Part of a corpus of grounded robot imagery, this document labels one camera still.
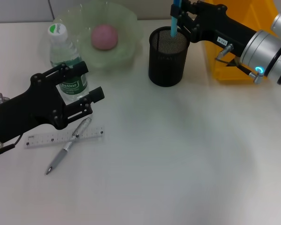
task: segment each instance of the silver pen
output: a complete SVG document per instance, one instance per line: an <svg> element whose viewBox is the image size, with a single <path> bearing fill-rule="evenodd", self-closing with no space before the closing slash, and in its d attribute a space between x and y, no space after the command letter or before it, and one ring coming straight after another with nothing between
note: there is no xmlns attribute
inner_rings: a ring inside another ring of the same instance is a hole
<svg viewBox="0 0 281 225"><path fill-rule="evenodd" d="M56 155L54 160L50 163L48 169L46 170L46 175L52 172L58 164L62 161L62 159L66 156L66 154L70 151L71 147L73 146L74 142L76 142L79 139L79 136L83 134L85 129L89 126L89 124L92 121L92 115L81 121L79 126L76 128L76 130L72 133L72 137L67 142L64 147L60 150L60 152Z"/></svg>

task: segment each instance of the pen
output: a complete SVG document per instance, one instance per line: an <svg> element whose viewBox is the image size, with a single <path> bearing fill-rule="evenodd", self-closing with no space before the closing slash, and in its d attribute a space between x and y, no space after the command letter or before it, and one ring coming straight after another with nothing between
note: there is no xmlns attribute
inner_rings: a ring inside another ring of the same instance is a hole
<svg viewBox="0 0 281 225"><path fill-rule="evenodd" d="M73 146L74 142L76 142L79 139L79 136L83 134L85 129L89 126L89 124L92 121L92 115L81 121L79 126L76 128L76 130L72 133L72 137L67 142L64 147L59 151L59 153L55 156L54 160L50 163L48 169L46 170L46 175L52 172L58 164L62 161L62 159L66 156L66 154L70 151L71 147Z"/></svg>
<svg viewBox="0 0 281 225"><path fill-rule="evenodd" d="M182 0L174 0L174 5L179 6L181 8ZM177 35L177 22L178 20L172 16L171 20L171 28L170 28L170 35L174 38Z"/></svg>

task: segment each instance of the yellow box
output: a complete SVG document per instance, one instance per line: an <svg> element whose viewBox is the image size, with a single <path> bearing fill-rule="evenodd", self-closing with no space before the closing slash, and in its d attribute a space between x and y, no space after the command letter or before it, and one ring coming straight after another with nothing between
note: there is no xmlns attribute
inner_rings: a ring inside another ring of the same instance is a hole
<svg viewBox="0 0 281 225"><path fill-rule="evenodd" d="M214 5L226 5L228 7L227 15L231 19L255 31L265 30L274 34L271 31L271 25L278 15L278 11L273 0L205 0L205 2ZM218 81L251 80L251 78L236 67L227 67L226 64L214 60L222 50L221 47L205 41L205 48L213 78ZM229 53L222 60L231 61L234 57L233 54Z"/></svg>

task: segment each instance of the ruler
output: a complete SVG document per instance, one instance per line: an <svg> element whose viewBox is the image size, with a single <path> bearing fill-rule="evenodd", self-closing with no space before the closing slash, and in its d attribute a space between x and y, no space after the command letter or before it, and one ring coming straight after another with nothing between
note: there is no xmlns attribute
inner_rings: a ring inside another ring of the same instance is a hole
<svg viewBox="0 0 281 225"><path fill-rule="evenodd" d="M44 133L29 135L25 138L24 148L32 149L38 147L44 147L49 145L54 145L58 143L65 143L70 140L72 133L75 129L71 130L61 130L58 132ZM79 137L80 140L92 139L94 141L103 141L104 139L104 128L87 128L82 135Z"/></svg>

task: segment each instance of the robotic arm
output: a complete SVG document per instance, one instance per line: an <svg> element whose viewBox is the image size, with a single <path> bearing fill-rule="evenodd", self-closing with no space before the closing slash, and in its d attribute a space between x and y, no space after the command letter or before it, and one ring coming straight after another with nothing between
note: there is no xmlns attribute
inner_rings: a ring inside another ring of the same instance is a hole
<svg viewBox="0 0 281 225"><path fill-rule="evenodd" d="M271 27L279 39L266 31L256 32L232 20L226 11L225 5L182 0L181 8L172 5L171 16L177 18L178 26L189 33L191 42L205 40L222 47L217 60L231 52L236 56L234 66L254 78L255 83L261 82L261 78L266 76L281 85L281 14ZM197 17L191 19L188 12ZM257 73L241 64L255 69Z"/></svg>
<svg viewBox="0 0 281 225"><path fill-rule="evenodd" d="M64 129L93 111L90 104L104 98L102 88L96 88L78 101L66 105L56 85L75 76L88 72L85 62L69 68L66 64L54 67L43 74L35 74L30 79L30 87L23 94L8 99L0 93L0 154L17 144L3 147L3 143L41 125L51 124L56 129Z"/></svg>

